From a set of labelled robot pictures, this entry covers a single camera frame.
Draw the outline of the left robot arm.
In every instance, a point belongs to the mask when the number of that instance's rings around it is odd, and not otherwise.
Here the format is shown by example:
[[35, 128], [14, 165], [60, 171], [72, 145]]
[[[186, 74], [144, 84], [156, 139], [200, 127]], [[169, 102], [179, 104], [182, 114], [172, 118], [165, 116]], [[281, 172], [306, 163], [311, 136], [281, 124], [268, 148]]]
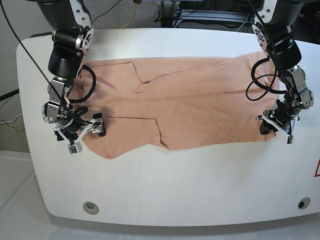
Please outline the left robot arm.
[[[314, 105], [313, 94], [306, 84], [306, 74], [298, 65], [302, 55], [293, 36], [294, 21], [306, 1], [264, 0], [258, 6], [252, 1], [248, 3], [255, 14], [252, 30], [266, 54], [266, 58], [256, 62], [251, 69], [252, 83], [264, 89], [265, 93], [284, 95], [283, 101], [277, 100], [272, 109], [257, 116], [262, 121], [260, 133], [283, 133], [287, 143], [291, 144], [300, 111]], [[267, 61], [274, 64], [269, 86], [259, 83], [255, 75], [257, 67]]]

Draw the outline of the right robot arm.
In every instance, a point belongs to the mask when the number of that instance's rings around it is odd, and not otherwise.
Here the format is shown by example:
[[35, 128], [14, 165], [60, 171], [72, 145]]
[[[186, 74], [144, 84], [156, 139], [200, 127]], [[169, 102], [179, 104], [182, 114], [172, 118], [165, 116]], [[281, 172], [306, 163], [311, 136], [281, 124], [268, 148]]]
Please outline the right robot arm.
[[[81, 140], [88, 132], [99, 137], [106, 134], [101, 113], [94, 114], [90, 120], [83, 120], [82, 115], [88, 112], [88, 108], [73, 108], [74, 104], [83, 103], [91, 97], [97, 83], [93, 70], [84, 65], [94, 34], [91, 16], [82, 0], [39, 0], [37, 4], [53, 28], [53, 50], [48, 70], [54, 78], [48, 84], [49, 101], [42, 107], [43, 120], [56, 125], [54, 133], [57, 140], [67, 141], [71, 153], [79, 153]], [[82, 70], [90, 73], [91, 88], [82, 98], [70, 99], [74, 81]]]

